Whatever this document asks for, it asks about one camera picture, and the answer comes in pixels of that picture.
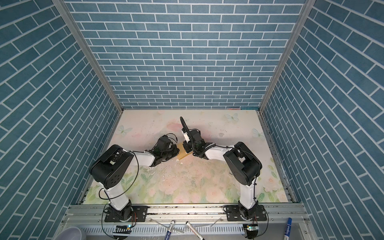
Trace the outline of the yellow envelope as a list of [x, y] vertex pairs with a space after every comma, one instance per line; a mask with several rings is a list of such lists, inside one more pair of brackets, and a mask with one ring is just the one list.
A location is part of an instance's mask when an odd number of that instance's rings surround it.
[[193, 150], [189, 147], [187, 147], [187, 150], [185, 150], [183, 143], [178, 143], [177, 148], [180, 150], [178, 155], [176, 156], [178, 161], [180, 161], [181, 159], [183, 159], [187, 155], [193, 153]]

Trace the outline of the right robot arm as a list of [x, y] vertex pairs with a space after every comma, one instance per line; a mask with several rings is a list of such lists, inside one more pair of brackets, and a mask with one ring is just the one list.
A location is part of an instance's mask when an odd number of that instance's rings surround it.
[[256, 215], [258, 206], [256, 184], [262, 169], [261, 161], [243, 143], [222, 147], [207, 143], [198, 129], [182, 128], [183, 147], [187, 153], [206, 160], [226, 162], [234, 178], [240, 183], [240, 200], [238, 202], [241, 216], [250, 220]]

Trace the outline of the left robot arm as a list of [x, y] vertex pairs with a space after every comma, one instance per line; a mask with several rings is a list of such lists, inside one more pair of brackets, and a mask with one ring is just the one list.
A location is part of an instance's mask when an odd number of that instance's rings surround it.
[[180, 150], [178, 139], [172, 134], [161, 136], [150, 150], [144, 152], [127, 151], [119, 145], [112, 145], [90, 167], [89, 172], [94, 180], [102, 186], [99, 198], [108, 201], [106, 221], [127, 222], [134, 221], [135, 213], [131, 200], [126, 196], [127, 190], [121, 183], [128, 167], [155, 167], [176, 157]]

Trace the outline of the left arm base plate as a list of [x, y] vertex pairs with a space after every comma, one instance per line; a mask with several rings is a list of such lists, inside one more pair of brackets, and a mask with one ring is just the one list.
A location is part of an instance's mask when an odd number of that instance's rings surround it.
[[131, 206], [127, 205], [122, 210], [118, 211], [111, 205], [103, 211], [105, 215], [104, 221], [107, 223], [119, 222], [144, 222], [147, 217], [148, 206]]

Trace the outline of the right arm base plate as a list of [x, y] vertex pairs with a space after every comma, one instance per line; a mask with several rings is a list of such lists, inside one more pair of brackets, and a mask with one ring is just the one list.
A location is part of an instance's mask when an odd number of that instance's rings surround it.
[[256, 204], [249, 210], [242, 205], [225, 205], [223, 209], [229, 222], [253, 221], [254, 218], [257, 221], [266, 221], [268, 218], [263, 205]]

